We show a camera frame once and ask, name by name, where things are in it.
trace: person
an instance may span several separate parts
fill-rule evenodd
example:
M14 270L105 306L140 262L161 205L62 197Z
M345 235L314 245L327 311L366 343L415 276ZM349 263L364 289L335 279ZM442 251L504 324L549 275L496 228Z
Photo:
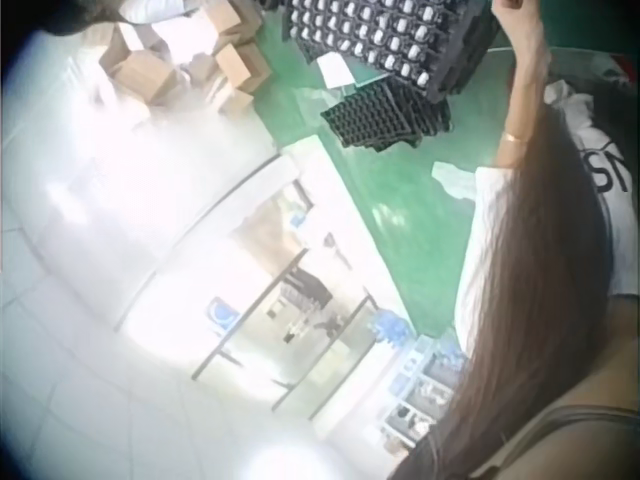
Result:
M493 1L516 71L494 165L476 172L456 306L470 358L444 417L390 480L640 474L631 178L601 132L572 135L575 112L545 106L539 8Z

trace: green surface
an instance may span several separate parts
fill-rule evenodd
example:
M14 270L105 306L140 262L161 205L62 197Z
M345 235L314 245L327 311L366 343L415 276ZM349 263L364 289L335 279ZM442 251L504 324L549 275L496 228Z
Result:
M279 147L318 134L371 232L411 321L439 336L453 306L471 227L473 204L455 200L431 177L434 161L473 170L495 152L506 113L511 54L492 54L463 95L450 99L455 130L417 149L395 145L376 154L343 149L320 117L330 105L317 65L306 65L280 39L280 16L267 15L258 43L273 76L255 108Z

